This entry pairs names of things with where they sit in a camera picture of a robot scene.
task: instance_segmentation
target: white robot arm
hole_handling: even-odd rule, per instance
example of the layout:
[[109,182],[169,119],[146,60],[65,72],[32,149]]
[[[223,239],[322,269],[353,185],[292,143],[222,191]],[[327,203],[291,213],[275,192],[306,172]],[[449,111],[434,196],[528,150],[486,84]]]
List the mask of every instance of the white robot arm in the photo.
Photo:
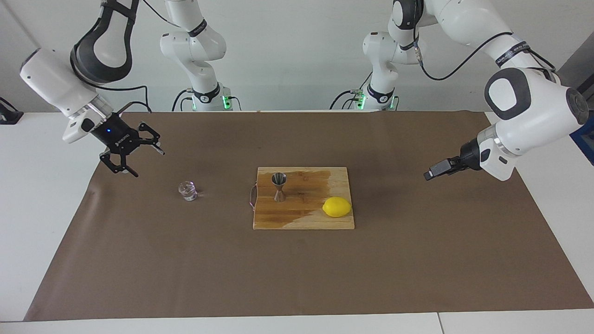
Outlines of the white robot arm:
[[[403,7],[407,4],[394,2],[392,15],[388,22],[388,32],[375,31],[367,35],[363,41],[363,53],[373,66],[370,83],[358,97],[356,107],[368,110],[387,110],[393,103],[398,81],[398,70],[394,64],[418,64],[414,48],[412,19],[405,20],[402,15]],[[409,12],[413,10],[414,3],[408,4]],[[435,17],[422,15],[418,10],[420,20],[417,26],[428,26],[437,23]]]
[[[114,112],[94,88],[120,80],[130,72],[130,36],[139,1],[102,1],[97,22],[72,49],[70,67],[51,51],[38,49],[24,61],[20,71],[21,78],[39,96],[70,119],[64,141],[73,143],[92,133],[108,147],[100,160],[114,173],[130,172],[135,177],[138,174],[126,164],[126,157],[144,144],[164,154],[159,148],[160,136],[143,122],[136,130],[130,128],[119,117],[130,103]],[[141,138],[139,132],[143,131],[152,138]],[[111,154],[119,155],[119,165],[112,163]]]
[[[439,23],[456,42],[489,55],[501,68],[485,88],[485,99],[501,121],[463,145],[460,156],[431,167],[425,174],[427,180],[470,168],[484,169],[505,181],[511,177],[519,157],[573,133],[586,123],[589,110],[584,97],[577,90],[561,85],[554,67],[511,32],[488,0],[394,0],[388,30],[397,45],[395,54],[402,55],[390,61],[414,63],[414,53],[416,62],[431,77],[424,68],[417,28],[434,23]],[[374,76],[376,72],[380,78],[386,76],[385,70],[375,69],[376,66]],[[368,93],[389,94],[386,87],[392,82],[386,82],[372,80]]]
[[171,21],[183,31],[164,34],[161,52],[188,74],[198,111],[222,111],[232,107],[231,90],[224,87],[207,61],[222,59],[227,52],[223,36],[206,22],[195,0],[165,0]]

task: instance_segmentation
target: metal jigger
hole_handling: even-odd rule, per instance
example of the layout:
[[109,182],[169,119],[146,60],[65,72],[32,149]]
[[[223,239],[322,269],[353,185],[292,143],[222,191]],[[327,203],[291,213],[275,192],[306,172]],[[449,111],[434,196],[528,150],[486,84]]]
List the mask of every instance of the metal jigger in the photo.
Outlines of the metal jigger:
[[276,173],[272,176],[272,184],[276,187],[276,194],[274,195],[274,201],[276,203],[284,202],[287,197],[283,193],[283,187],[287,182],[287,175],[284,173]]

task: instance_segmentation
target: lemon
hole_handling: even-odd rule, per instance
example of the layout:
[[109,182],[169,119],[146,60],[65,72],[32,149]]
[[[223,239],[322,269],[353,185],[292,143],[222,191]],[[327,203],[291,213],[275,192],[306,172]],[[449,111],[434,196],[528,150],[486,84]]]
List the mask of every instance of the lemon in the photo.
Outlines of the lemon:
[[346,216],[352,206],[350,203],[342,197],[330,197],[324,203],[322,210],[326,212],[327,215],[334,218],[340,218]]

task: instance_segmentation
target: brown paper sheet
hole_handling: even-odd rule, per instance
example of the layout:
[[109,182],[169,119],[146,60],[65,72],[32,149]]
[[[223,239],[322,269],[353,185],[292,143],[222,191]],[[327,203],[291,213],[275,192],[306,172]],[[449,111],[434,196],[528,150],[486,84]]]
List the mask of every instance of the brown paper sheet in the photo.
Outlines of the brown paper sheet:
[[[592,308],[517,174],[426,182],[470,112],[128,114],[140,178],[100,165],[26,320]],[[253,231],[259,166],[346,166],[354,231]],[[177,193],[194,181],[205,197]]]

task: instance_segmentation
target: cutting board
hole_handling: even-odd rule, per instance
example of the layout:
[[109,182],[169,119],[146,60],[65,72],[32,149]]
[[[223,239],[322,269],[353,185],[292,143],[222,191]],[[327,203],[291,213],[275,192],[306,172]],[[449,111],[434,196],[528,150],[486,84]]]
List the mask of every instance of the cutting board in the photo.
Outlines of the cutting board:
[[[285,173],[286,200],[274,201],[272,176]],[[352,203],[346,167],[259,167],[254,204],[254,229],[354,229],[353,211],[340,218],[322,210],[330,197]]]

